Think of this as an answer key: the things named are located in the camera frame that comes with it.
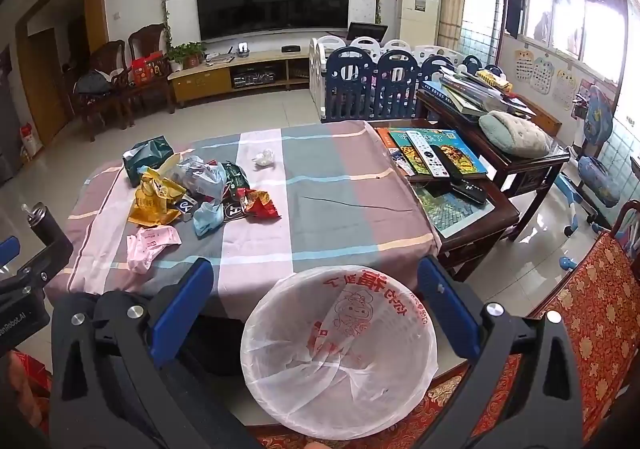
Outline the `pink plastic wrapper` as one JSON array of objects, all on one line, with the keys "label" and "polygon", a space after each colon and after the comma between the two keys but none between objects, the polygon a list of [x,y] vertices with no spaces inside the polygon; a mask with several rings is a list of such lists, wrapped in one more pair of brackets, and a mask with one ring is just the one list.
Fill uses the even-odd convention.
[{"label": "pink plastic wrapper", "polygon": [[143,275],[166,247],[180,244],[181,238],[175,227],[160,225],[140,228],[135,235],[126,238],[127,267],[131,273]]}]

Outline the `light blue plastic bag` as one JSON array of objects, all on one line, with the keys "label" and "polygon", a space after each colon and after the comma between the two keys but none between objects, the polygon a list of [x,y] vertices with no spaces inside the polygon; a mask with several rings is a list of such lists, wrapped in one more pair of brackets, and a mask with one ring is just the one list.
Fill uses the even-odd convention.
[{"label": "light blue plastic bag", "polygon": [[203,202],[193,213],[192,223],[195,235],[203,238],[224,224],[224,206],[220,202]]}]

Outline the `yellow snack bag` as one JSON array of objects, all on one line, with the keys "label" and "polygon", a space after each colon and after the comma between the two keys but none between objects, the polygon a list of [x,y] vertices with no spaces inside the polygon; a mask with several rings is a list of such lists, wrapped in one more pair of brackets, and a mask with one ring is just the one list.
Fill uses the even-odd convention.
[{"label": "yellow snack bag", "polygon": [[134,194],[128,221],[141,227],[170,225],[182,212],[177,203],[186,194],[186,188],[166,178],[153,169],[142,175]]}]

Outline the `red snack wrapper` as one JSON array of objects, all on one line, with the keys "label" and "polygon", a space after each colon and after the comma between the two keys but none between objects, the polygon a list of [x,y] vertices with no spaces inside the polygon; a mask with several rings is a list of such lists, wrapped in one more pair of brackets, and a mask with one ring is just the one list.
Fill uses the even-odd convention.
[{"label": "red snack wrapper", "polygon": [[238,198],[245,216],[259,221],[272,221],[280,217],[267,191],[239,188]]}]

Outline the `dark green snack wrapper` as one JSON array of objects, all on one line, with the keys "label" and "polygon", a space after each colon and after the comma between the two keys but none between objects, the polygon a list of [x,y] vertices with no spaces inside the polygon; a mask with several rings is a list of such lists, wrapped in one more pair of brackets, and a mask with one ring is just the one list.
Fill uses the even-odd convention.
[{"label": "dark green snack wrapper", "polygon": [[226,222],[239,220],[244,217],[239,196],[239,189],[248,189],[250,184],[244,171],[236,164],[228,161],[221,163],[226,173],[227,181],[222,194],[222,207],[224,208],[224,220]]}]

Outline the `white tissue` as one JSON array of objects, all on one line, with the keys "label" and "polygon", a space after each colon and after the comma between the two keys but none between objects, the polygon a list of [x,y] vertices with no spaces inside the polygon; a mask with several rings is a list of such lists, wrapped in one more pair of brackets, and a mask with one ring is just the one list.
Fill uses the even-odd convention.
[{"label": "white tissue", "polygon": [[273,168],[276,164],[276,156],[273,151],[265,149],[256,154],[253,162],[257,169]]}]

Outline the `white lined trash basket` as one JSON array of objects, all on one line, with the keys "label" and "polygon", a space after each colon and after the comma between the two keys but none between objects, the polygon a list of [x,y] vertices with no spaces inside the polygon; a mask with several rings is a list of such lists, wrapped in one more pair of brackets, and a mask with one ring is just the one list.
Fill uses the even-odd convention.
[{"label": "white lined trash basket", "polygon": [[256,403],[288,429],[352,440],[424,398],[433,321],[414,293],[369,267],[317,267],[278,281],[244,323],[241,365]]}]

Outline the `black thermos bottle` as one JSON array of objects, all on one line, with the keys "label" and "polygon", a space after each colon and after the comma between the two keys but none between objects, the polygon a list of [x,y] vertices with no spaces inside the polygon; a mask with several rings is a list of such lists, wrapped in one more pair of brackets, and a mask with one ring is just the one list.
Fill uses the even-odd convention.
[{"label": "black thermos bottle", "polygon": [[64,237],[64,232],[58,226],[58,222],[55,221],[49,208],[42,202],[38,202],[33,206],[23,203],[21,209],[27,215],[30,229],[46,247]]}]

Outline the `black remote control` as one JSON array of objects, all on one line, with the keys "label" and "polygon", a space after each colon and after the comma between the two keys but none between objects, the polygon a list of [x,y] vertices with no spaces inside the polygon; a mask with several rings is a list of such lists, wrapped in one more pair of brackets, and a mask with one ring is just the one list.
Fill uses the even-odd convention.
[{"label": "black remote control", "polygon": [[435,156],[440,161],[440,163],[442,163],[442,166],[445,168],[445,170],[447,171],[449,177],[452,180],[463,180],[463,175],[460,172],[460,170],[457,168],[457,166],[454,164],[454,162],[452,162],[449,159],[447,154],[445,154],[445,152],[442,151],[442,149],[439,148],[439,146],[434,145],[432,147],[432,150],[434,151]]}]

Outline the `red floral sofa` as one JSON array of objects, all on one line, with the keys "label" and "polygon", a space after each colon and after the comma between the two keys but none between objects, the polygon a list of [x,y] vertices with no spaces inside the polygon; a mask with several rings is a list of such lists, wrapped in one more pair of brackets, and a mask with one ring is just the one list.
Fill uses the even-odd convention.
[{"label": "red floral sofa", "polygon": [[[556,310],[566,322],[577,358],[582,393],[582,447],[639,448],[639,201],[628,201],[613,230],[602,232],[585,258],[529,316]],[[512,355],[468,447],[480,447],[506,424],[516,384],[524,384],[524,356]],[[405,419],[383,432],[352,441],[320,443],[282,426],[250,427],[265,448],[417,448],[434,431],[463,383],[463,362],[436,377]]]}]

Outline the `white remote control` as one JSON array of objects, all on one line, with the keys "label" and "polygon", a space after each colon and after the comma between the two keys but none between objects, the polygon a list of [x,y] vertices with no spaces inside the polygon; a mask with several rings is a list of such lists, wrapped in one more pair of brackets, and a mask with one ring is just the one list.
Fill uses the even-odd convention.
[{"label": "white remote control", "polygon": [[406,135],[431,175],[434,178],[448,178],[448,171],[442,164],[442,161],[439,160],[439,157],[436,156],[435,150],[427,143],[424,136],[416,130],[406,131]]}]

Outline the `striped pastel tablecloth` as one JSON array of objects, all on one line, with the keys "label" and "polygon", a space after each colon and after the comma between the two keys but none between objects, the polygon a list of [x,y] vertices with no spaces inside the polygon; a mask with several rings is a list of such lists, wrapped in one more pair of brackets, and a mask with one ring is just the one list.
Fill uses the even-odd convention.
[{"label": "striped pastel tablecloth", "polygon": [[[269,149],[273,168],[253,158]],[[420,259],[440,248],[428,221],[371,126],[362,121],[273,128],[204,139],[186,153],[229,161],[250,187],[267,191],[280,217],[272,222],[231,221],[198,238],[178,221],[181,244],[163,250],[147,273],[127,267],[126,238],[134,187],[120,163],[94,172],[80,191],[66,233],[74,252],[47,285],[51,302],[70,292],[124,290],[145,296],[177,282],[199,257],[214,269],[207,315],[245,319],[279,279],[338,265],[371,267],[416,286]]]}]

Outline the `green tissue box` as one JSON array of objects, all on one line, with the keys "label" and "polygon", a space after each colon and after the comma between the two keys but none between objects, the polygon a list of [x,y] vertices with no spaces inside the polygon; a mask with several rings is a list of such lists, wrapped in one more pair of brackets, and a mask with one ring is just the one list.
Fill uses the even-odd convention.
[{"label": "green tissue box", "polygon": [[157,136],[137,143],[122,154],[122,164],[132,187],[140,184],[146,168],[159,168],[174,154],[164,136]]}]

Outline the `stack of books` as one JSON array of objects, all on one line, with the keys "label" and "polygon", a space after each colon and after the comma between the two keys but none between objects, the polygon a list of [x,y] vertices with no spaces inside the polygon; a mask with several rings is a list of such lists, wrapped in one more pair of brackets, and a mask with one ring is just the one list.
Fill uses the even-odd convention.
[{"label": "stack of books", "polygon": [[466,118],[478,119],[490,111],[503,111],[525,119],[536,116],[524,102],[506,97],[476,76],[446,67],[440,67],[434,76],[435,79],[423,82],[422,91]]}]

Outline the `wooden tv cabinet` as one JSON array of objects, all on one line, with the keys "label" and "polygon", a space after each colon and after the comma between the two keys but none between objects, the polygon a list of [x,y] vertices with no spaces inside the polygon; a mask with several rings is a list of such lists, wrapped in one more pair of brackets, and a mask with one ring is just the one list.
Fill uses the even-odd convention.
[{"label": "wooden tv cabinet", "polygon": [[217,97],[265,90],[294,90],[309,86],[309,52],[268,50],[247,57],[215,57],[213,63],[171,73],[170,87],[180,107]]}]

